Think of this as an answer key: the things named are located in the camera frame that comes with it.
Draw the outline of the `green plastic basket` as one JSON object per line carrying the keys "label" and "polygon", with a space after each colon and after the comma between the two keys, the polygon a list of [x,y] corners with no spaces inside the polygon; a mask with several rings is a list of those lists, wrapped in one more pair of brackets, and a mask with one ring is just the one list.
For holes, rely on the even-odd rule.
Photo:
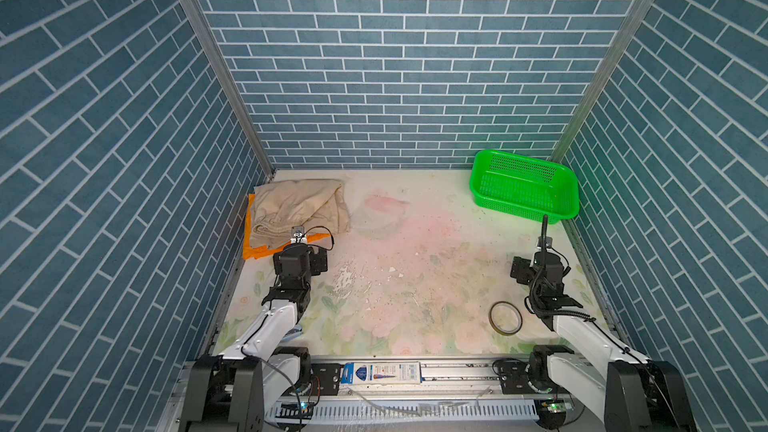
{"label": "green plastic basket", "polygon": [[551,224],[580,211],[578,179],[557,163],[499,150],[476,154],[469,188],[477,206]]}

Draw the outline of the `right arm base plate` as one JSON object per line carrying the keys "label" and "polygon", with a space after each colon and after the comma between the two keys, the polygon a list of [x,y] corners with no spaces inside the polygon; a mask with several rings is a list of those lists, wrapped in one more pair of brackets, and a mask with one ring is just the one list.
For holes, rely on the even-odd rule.
{"label": "right arm base plate", "polygon": [[565,388],[557,385],[547,375],[543,365],[531,365],[515,358],[502,358],[495,360],[491,368],[499,379],[504,394],[568,394]]}

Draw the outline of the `orange shorts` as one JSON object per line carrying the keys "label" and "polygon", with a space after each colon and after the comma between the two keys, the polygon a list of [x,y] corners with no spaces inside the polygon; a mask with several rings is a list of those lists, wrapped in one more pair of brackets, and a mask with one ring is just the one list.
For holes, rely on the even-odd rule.
{"label": "orange shorts", "polygon": [[242,250],[242,258],[244,260],[260,259],[260,258],[268,257],[277,252],[281,252],[286,246],[289,245],[288,242],[280,245],[279,247],[273,247],[273,248],[270,248],[267,245],[262,245],[259,247],[252,247],[250,245],[250,228],[251,228],[250,206],[252,205],[253,201],[254,201],[254,195],[249,194],[248,206],[246,207],[246,216],[244,221],[244,240],[243,240],[243,250]]}

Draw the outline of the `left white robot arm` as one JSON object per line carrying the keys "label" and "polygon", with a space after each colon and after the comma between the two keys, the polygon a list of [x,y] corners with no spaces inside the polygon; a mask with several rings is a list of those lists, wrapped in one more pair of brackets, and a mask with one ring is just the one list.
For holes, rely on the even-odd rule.
{"label": "left white robot arm", "polygon": [[192,366],[178,424],[180,431],[261,431],[266,412],[286,392],[304,417],[301,387],[311,378],[304,347],[282,347],[311,298],[311,281],[328,270],[324,247],[292,243],[273,255],[276,282],[246,331],[218,355]]}

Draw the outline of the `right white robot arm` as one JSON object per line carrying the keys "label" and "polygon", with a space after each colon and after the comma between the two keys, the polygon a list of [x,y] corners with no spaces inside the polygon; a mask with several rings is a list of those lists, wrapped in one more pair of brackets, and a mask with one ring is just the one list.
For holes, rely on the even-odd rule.
{"label": "right white robot arm", "polygon": [[695,431],[685,381],[675,366],[653,360],[602,328],[565,293],[570,267],[541,247],[513,258],[510,276],[529,288],[527,309],[567,344],[536,346],[528,377],[542,392],[565,391],[599,417],[607,431]]}

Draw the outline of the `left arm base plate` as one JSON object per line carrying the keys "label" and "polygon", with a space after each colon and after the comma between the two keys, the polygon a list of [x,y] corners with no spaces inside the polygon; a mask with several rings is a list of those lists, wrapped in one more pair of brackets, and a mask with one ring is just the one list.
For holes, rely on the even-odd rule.
{"label": "left arm base plate", "polygon": [[336,396],[341,384],[343,365],[338,363],[313,363],[302,372],[299,391],[312,397]]}

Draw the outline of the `beige shorts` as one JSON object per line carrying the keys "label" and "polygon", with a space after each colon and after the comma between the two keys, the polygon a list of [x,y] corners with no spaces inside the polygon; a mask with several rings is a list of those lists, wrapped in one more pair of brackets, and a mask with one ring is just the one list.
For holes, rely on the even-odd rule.
{"label": "beige shorts", "polygon": [[249,199],[248,213],[246,239],[251,248],[282,246],[298,226],[306,231],[323,226],[332,234],[345,233],[350,226],[344,183],[334,179],[286,180],[258,186]]}

